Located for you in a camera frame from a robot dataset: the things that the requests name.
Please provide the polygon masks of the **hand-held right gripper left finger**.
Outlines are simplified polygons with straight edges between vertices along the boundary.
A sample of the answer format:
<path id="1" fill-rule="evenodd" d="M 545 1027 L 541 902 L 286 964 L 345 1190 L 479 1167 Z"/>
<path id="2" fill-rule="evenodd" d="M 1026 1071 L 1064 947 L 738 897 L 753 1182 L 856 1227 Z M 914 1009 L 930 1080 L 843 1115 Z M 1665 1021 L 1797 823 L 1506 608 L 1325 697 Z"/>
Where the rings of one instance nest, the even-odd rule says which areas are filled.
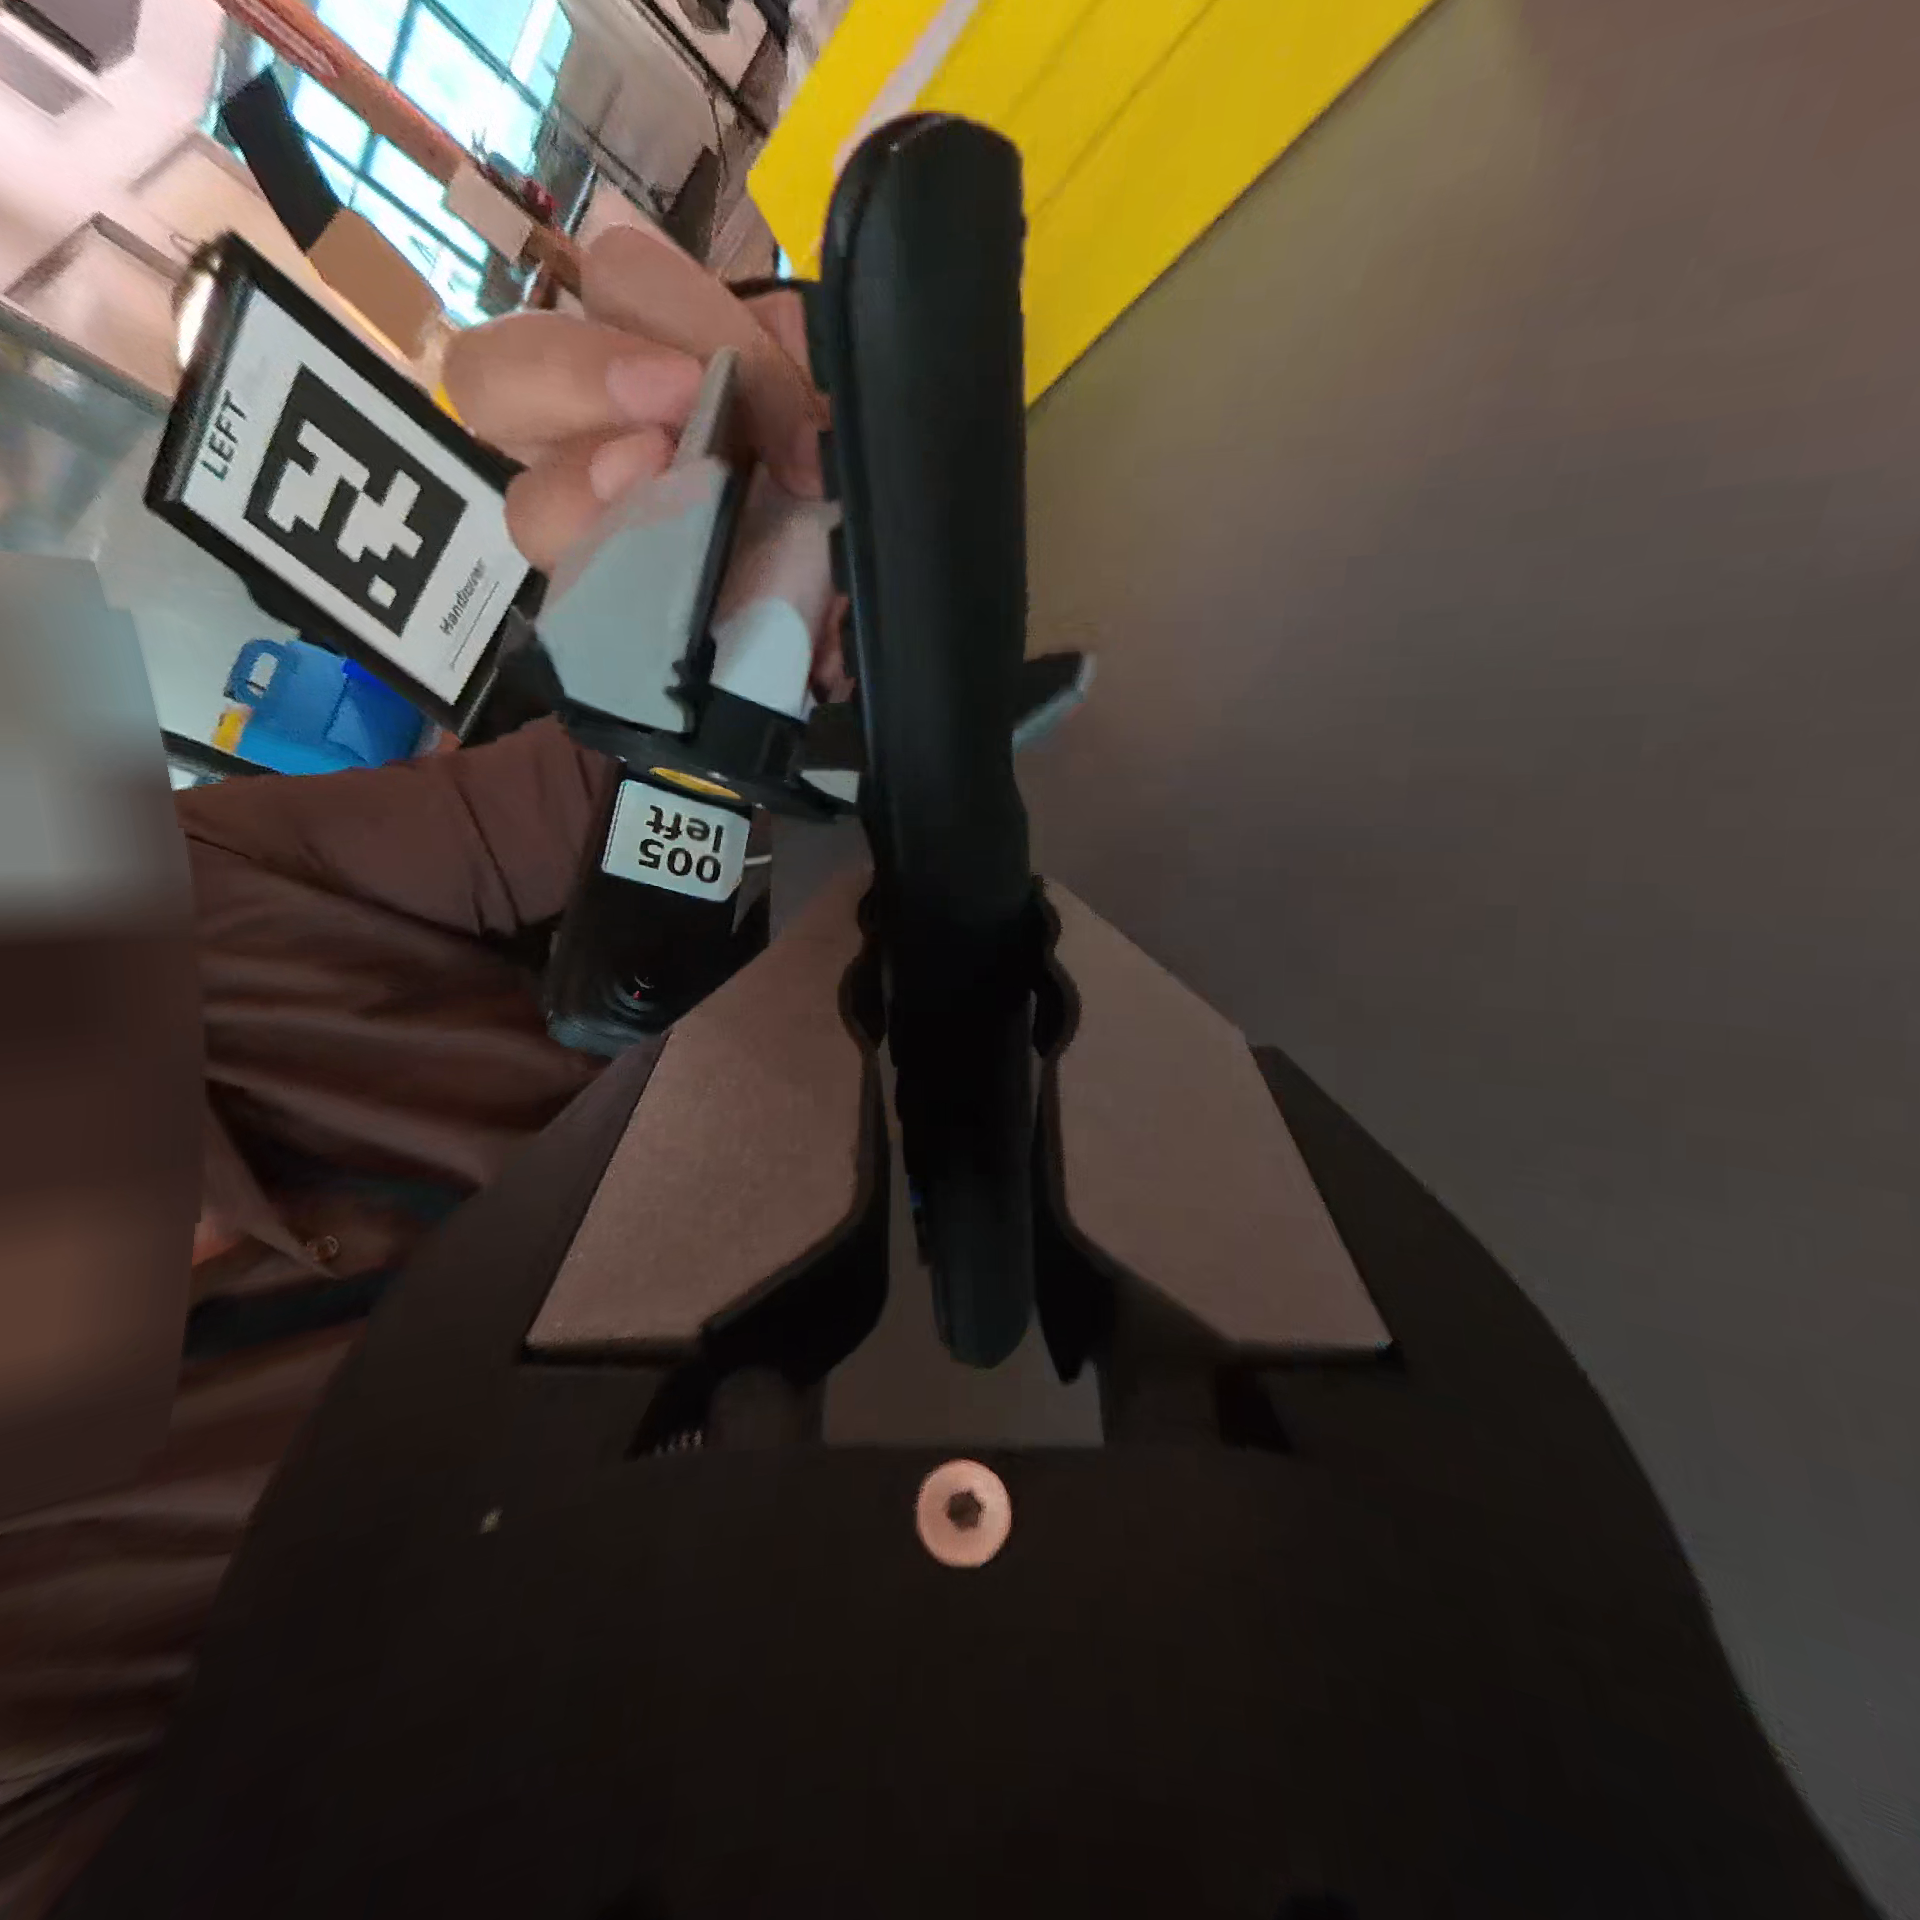
<path id="1" fill-rule="evenodd" d="M 830 880 L 662 1038 L 527 1346 L 820 1379 L 887 1293 L 887 1123 Z"/>

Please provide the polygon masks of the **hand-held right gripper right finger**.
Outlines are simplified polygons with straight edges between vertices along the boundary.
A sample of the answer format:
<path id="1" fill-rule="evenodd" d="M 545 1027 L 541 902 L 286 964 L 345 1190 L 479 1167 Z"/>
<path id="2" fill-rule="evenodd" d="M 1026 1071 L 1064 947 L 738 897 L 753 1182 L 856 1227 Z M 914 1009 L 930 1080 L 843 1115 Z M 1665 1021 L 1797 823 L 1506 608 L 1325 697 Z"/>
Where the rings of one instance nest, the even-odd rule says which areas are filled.
<path id="1" fill-rule="evenodd" d="M 1252 1043 L 1043 886 L 1037 1296 L 1063 1379 L 1117 1355 L 1124 1306 L 1226 1363 L 1371 1363 L 1390 1331 Z"/>

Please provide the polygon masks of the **person's left hand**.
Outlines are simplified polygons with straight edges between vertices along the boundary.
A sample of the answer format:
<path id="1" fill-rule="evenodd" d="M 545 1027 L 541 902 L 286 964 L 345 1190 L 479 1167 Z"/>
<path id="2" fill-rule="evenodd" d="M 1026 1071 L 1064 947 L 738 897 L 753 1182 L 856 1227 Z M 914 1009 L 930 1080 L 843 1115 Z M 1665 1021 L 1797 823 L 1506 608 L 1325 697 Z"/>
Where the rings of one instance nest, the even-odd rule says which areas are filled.
<path id="1" fill-rule="evenodd" d="M 520 472 L 505 494 L 517 553 L 553 575 L 602 509 L 665 472 L 709 361 L 735 355 L 738 423 L 783 491 L 818 497 L 827 410 L 795 285 L 740 291 L 648 228 L 584 257 L 582 314 L 527 312 L 460 332 L 442 363 L 454 415 Z"/>

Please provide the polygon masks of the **blue plastic container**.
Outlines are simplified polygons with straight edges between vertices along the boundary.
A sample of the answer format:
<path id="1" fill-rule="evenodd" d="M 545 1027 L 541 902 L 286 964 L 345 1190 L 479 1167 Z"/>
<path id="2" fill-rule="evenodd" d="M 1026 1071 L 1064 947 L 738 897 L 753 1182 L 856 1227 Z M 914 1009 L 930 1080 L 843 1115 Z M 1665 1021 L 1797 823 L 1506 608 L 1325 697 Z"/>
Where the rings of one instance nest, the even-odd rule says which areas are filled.
<path id="1" fill-rule="evenodd" d="M 305 640 L 236 648 L 211 744 L 280 775 L 362 771 L 416 756 L 425 716 L 358 662 Z"/>

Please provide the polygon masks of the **yellow box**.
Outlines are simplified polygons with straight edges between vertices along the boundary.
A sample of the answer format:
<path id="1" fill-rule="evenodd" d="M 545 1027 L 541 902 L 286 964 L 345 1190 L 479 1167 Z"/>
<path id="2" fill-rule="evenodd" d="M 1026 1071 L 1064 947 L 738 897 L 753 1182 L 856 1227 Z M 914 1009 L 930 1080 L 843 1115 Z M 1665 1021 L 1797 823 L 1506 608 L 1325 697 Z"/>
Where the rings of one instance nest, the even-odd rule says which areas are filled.
<path id="1" fill-rule="evenodd" d="M 1426 3 L 854 3 L 750 195 L 818 271 L 851 148 L 911 111 L 1019 151 L 1039 401 L 1423 15 Z"/>

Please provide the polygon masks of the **large paned window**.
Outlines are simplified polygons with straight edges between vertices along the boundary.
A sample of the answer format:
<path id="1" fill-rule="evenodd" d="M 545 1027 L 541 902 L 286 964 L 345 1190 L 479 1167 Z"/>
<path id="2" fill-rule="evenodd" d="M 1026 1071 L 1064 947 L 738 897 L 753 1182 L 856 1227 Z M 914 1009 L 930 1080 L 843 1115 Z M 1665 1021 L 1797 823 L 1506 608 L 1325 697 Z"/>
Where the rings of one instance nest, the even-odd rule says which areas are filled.
<path id="1" fill-rule="evenodd" d="M 571 27 L 560 4 L 327 3 L 303 12 L 539 212 L 565 210 L 548 180 L 565 169 L 554 107 Z M 442 182 L 419 160 L 254 35 L 228 57 L 225 79 L 259 71 L 273 76 L 322 185 L 396 246 L 454 321 L 475 324 L 522 304 L 529 273 L 448 210 Z"/>

